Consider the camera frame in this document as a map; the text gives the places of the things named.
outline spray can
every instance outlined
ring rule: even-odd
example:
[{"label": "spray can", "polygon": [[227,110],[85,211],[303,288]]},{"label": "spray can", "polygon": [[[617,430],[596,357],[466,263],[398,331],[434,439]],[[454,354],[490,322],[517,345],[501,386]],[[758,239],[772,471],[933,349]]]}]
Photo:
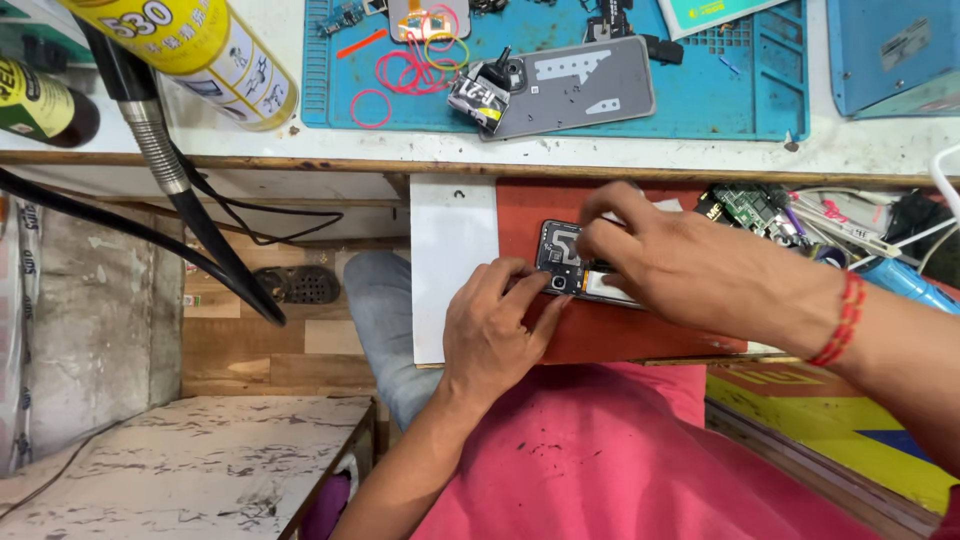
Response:
[{"label": "spray can", "polygon": [[251,131],[285,122],[297,86],[226,0],[60,0]]},{"label": "spray can", "polygon": [[0,129],[61,148],[86,143],[100,128],[97,106],[61,82],[0,57]]},{"label": "spray can", "polygon": [[960,314],[960,304],[937,285],[925,281],[916,270],[894,258],[878,258],[857,268],[864,280],[947,313]]}]

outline label sticker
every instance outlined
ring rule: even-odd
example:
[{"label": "label sticker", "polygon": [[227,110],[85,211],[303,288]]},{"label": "label sticker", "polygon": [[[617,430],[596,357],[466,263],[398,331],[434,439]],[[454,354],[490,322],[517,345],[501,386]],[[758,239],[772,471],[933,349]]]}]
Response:
[{"label": "label sticker", "polygon": [[883,65],[883,71],[890,71],[917,51],[926,48],[930,40],[930,24],[926,17],[913,21],[910,26],[880,45],[880,64]]}]

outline wooden desk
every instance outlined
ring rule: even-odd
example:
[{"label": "wooden desk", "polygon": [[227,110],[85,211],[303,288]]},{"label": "wooden desk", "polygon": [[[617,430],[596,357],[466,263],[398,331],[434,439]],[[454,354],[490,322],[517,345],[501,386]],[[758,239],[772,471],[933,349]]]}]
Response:
[{"label": "wooden desk", "polygon": [[[94,437],[62,476],[0,521],[7,538],[289,538],[348,447],[369,398],[201,397]],[[0,509],[76,452],[0,480]]]}]

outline pink shirt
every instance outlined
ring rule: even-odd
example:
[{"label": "pink shirt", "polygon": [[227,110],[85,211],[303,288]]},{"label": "pink shirt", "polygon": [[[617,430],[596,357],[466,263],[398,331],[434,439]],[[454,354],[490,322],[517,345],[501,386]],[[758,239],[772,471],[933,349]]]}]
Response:
[{"label": "pink shirt", "polygon": [[704,430],[706,369],[537,367],[490,410],[413,538],[876,538]]}]

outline wooden floor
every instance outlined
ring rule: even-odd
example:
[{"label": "wooden floor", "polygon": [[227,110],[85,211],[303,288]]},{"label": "wooden floor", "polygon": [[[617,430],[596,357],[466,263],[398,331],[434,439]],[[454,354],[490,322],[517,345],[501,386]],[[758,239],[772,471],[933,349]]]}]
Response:
[{"label": "wooden floor", "polygon": [[[257,246],[242,234],[224,236],[251,269],[320,264],[341,282],[344,264],[357,253]],[[183,309],[183,397],[373,394],[373,375],[343,289],[332,304],[281,305],[284,328],[264,321],[205,272],[187,275],[184,295],[199,296],[200,303]]]}]

